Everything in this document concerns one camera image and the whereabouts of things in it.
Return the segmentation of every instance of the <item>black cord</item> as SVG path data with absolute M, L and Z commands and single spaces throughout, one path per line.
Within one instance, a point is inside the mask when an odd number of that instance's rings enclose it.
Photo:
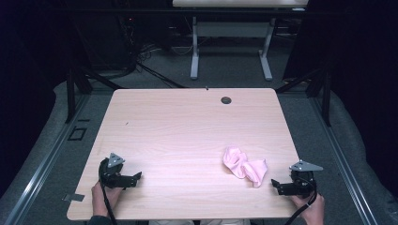
M 142 69 L 144 69 L 145 71 L 147 71 L 148 73 L 152 74 L 153 76 L 155 76 L 155 77 L 161 79 L 161 81 L 164 82 L 164 83 L 165 83 L 166 85 L 168 85 L 169 87 L 171 87 L 171 86 L 169 85 L 169 83 L 170 83 L 170 84 L 172 84 L 172 85 L 174 85 L 174 86 L 176 86 L 176 87 L 179 87 L 179 88 L 186 88 L 186 86 L 183 86 L 183 85 L 181 85 L 181 84 L 179 84 L 179 83 L 177 83 L 177 82 L 174 82 L 174 81 L 168 79 L 167 77 L 161 75 L 159 72 L 157 72 L 157 71 L 155 71 L 155 70 L 152 70 L 151 68 L 146 67 L 146 66 L 144 66 L 143 64 L 141 64 L 141 63 L 139 63 L 139 62 L 137 62 L 137 65 L 140 66 L 140 67 L 141 67 Z
M 306 179 L 301 178 L 301 177 L 298 177 L 298 179 L 300 179 L 300 180 L 302 180 L 302 181 L 304 181 L 304 182 L 310 184 L 310 185 L 313 187 L 313 189 L 314 189 L 314 194 L 313 194 L 313 196 L 311 196 L 310 200 L 309 200 L 306 204 L 304 204 L 303 206 L 301 206 L 300 209 L 298 209 L 298 210 L 292 215 L 292 217 L 290 217 L 290 219 L 287 220 L 286 223 L 284 223 L 284 225 L 289 225 L 289 224 L 291 224 L 291 223 L 293 222 L 293 220 L 296 219 L 296 217 L 298 217 L 304 210 L 306 210 L 308 207 L 310 207 L 310 206 L 315 202 L 316 196 L 318 195 L 318 193 L 317 193 L 317 191 L 316 191 L 316 186 L 314 186 L 313 183 L 311 183 L 311 182 L 309 182 L 309 181 L 307 181 Z
M 111 218 L 112 224 L 113 225 L 117 225 L 116 218 L 115 218 L 115 215 L 114 215 L 114 211 L 112 211 L 112 207 L 109 204 L 108 197 L 106 196 L 105 185 L 103 184 L 102 178 L 100 176 L 102 166 L 106 165 L 107 163 L 108 163 L 108 161 L 106 161 L 105 163 L 101 163 L 101 165 L 99 167 L 99 183 L 100 183 L 100 188 L 102 189 L 103 201 L 105 202 L 105 206 L 106 206 L 106 209 L 108 210 L 109 217 Z

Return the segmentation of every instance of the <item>dark background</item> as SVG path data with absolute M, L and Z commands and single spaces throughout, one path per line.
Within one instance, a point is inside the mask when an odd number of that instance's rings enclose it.
M 170 7 L 170 1 L 153 1 Z M 1 195 L 23 165 L 44 127 L 55 101 L 53 89 L 66 79 L 72 65 L 88 68 L 131 67 L 129 51 L 115 17 L 88 19 L 49 15 L 40 10 L 46 4 L 80 6 L 79 1 L 15 1 L 1 3 L 0 11 L 0 102 L 1 102 Z M 103 7 L 108 1 L 99 1 Z M 332 90 L 343 101 L 366 146 L 367 161 L 382 184 L 398 196 L 397 98 L 398 16 L 397 4 L 384 1 L 312 1 L 309 10 L 352 10 L 352 23 L 306 20 L 298 31 L 295 47 L 284 77 L 297 78 L 322 67 L 330 46 L 338 42 L 335 67 L 330 70 Z M 148 19 L 164 32 L 147 36 L 167 49 L 167 24 L 176 18 Z M 106 26 L 109 34 L 96 33 Z M 88 48 L 96 49 L 96 54 Z

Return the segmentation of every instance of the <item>wrist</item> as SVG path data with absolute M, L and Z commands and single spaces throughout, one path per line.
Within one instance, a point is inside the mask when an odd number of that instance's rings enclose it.
M 307 225 L 324 225 L 323 221 L 305 221 Z
M 108 210 L 105 209 L 95 209 L 93 212 L 93 216 L 102 216 L 102 217 L 109 217 Z

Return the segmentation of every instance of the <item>table top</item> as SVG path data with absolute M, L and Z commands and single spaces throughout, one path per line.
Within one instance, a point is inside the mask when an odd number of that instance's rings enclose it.
M 223 97 L 231 98 L 224 104 Z M 227 146 L 268 165 L 259 188 L 222 163 Z M 291 183 L 299 161 L 275 91 L 238 89 L 126 89 L 111 99 L 76 189 L 71 220 L 89 220 L 91 187 L 100 162 L 115 153 L 123 175 L 142 172 L 122 191 L 116 219 L 289 218 L 295 207 L 270 179 Z
M 308 0 L 173 0 L 184 8 L 305 8 Z

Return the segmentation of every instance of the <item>pink cloth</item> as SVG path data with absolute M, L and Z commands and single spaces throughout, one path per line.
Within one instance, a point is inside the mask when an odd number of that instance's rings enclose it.
M 248 161 L 246 154 L 235 146 L 226 148 L 223 163 L 237 178 L 249 178 L 255 188 L 261 186 L 264 174 L 266 174 L 268 169 L 265 159 Z

